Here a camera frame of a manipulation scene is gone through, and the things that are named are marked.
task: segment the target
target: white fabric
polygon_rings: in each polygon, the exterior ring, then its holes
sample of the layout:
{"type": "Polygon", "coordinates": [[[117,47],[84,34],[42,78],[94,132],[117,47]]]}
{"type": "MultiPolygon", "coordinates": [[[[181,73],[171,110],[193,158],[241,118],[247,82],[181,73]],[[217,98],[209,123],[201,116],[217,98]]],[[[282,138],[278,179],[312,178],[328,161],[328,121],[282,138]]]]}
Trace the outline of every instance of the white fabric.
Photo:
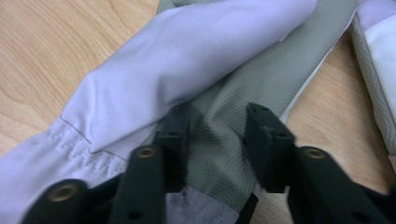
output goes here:
{"type": "Polygon", "coordinates": [[[396,15],[368,28],[364,35],[382,90],[396,122],[396,15]]]}
{"type": "MultiPolygon", "coordinates": [[[[77,178],[93,187],[125,170],[126,161],[105,152],[91,154],[89,146],[73,127],[56,119],[45,133],[1,158],[0,223],[21,222],[30,204],[53,183],[77,178]],[[5,183],[5,179],[15,182],[5,183]]],[[[181,193],[166,196],[166,218],[167,223],[235,223],[238,213],[185,187],[181,193]]]]}
{"type": "MultiPolygon", "coordinates": [[[[0,158],[0,223],[19,223],[38,195],[59,180],[83,179],[94,187],[121,173],[130,152],[173,105],[274,44],[315,6],[316,0],[228,0],[155,17],[84,78],[45,133],[0,158]]],[[[218,214],[230,219],[216,220],[234,220],[225,205],[210,202],[210,211],[187,219],[210,223],[218,214]]]]}
{"type": "Polygon", "coordinates": [[[127,159],[170,107],[190,100],[301,24],[315,0],[229,0],[159,14],[88,74],[62,118],[127,159]]]}

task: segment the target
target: screw hole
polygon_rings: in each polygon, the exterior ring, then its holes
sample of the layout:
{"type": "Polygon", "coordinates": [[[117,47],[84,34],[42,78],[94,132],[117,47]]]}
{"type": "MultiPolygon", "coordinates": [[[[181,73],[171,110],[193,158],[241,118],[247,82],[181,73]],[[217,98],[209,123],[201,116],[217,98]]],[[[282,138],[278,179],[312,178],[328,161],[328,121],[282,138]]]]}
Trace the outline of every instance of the screw hole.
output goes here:
{"type": "Polygon", "coordinates": [[[55,189],[50,195],[49,200],[55,203],[66,201],[78,192],[76,185],[68,184],[55,189]]]}
{"type": "Polygon", "coordinates": [[[139,151],[139,157],[140,158],[148,158],[152,157],[155,154],[155,150],[149,147],[143,148],[142,150],[139,151]]]}
{"type": "Polygon", "coordinates": [[[353,211],[352,216],[361,223],[370,223],[370,218],[364,215],[362,212],[353,211]]]}
{"type": "Polygon", "coordinates": [[[128,214],[128,218],[131,220],[137,220],[143,217],[143,213],[139,210],[132,210],[128,214]]]}
{"type": "Polygon", "coordinates": [[[321,152],[317,149],[314,149],[314,148],[307,149],[305,151],[305,154],[308,157],[313,158],[313,159],[324,159],[326,157],[326,155],[323,152],[321,152]]]}

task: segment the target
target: mesh panel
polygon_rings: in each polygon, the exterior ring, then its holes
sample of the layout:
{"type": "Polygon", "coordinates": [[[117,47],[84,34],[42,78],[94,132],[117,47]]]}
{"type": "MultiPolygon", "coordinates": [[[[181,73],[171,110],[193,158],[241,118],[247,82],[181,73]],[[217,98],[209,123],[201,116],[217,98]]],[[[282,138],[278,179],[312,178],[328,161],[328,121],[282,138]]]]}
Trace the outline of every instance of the mesh panel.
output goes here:
{"type": "MultiPolygon", "coordinates": [[[[187,4],[162,0],[159,12],[187,4]]],[[[242,209],[256,184],[244,153],[246,105],[265,105],[280,116],[345,31],[356,7],[355,0],[319,0],[316,13],[284,41],[191,102],[189,185],[242,209]]]]}
{"type": "Polygon", "coordinates": [[[381,83],[375,70],[370,50],[364,39],[358,17],[353,21],[353,44],[358,57],[361,73],[364,77],[370,97],[373,101],[374,115],[378,128],[382,133],[385,144],[391,155],[396,155],[396,124],[390,112],[390,108],[382,91],[381,83]]]}

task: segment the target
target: wooden table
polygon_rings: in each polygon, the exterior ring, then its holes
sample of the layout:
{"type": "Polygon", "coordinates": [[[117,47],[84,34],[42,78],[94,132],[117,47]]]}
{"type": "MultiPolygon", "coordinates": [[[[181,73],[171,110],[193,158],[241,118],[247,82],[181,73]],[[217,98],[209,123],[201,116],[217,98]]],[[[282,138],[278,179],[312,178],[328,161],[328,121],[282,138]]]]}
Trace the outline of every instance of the wooden table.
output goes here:
{"type": "MultiPolygon", "coordinates": [[[[45,131],[83,77],[144,26],[157,5],[158,0],[0,1],[0,156],[45,131]]],[[[354,181],[383,193],[395,183],[349,31],[287,125],[298,145],[327,150],[354,181]]],[[[262,197],[252,223],[290,221],[283,196],[262,197]]]]}

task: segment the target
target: folded cloth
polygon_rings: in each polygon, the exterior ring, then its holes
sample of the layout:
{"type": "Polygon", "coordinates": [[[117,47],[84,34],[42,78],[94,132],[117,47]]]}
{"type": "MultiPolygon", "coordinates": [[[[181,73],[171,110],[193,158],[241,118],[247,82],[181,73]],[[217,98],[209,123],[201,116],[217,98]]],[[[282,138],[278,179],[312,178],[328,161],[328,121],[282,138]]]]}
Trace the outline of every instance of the folded cloth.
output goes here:
{"type": "MultiPolygon", "coordinates": [[[[315,7],[316,0],[228,0],[156,16],[82,80],[46,132],[0,158],[0,223],[21,222],[55,182],[77,178],[94,187],[121,173],[130,152],[173,105],[273,45],[315,7]]],[[[191,203],[181,207],[173,205],[183,197],[168,197],[169,223],[231,223],[238,217],[193,191],[187,190],[191,203]]]]}
{"type": "Polygon", "coordinates": [[[396,173],[396,1],[362,1],[353,22],[353,43],[396,173]]]}
{"type": "MultiPolygon", "coordinates": [[[[161,0],[158,11],[207,1],[161,0]]],[[[244,155],[246,105],[265,105],[285,121],[351,23],[357,5],[357,0],[318,0],[316,12],[303,25],[194,98],[190,186],[236,211],[242,209],[256,184],[244,155]]]]}

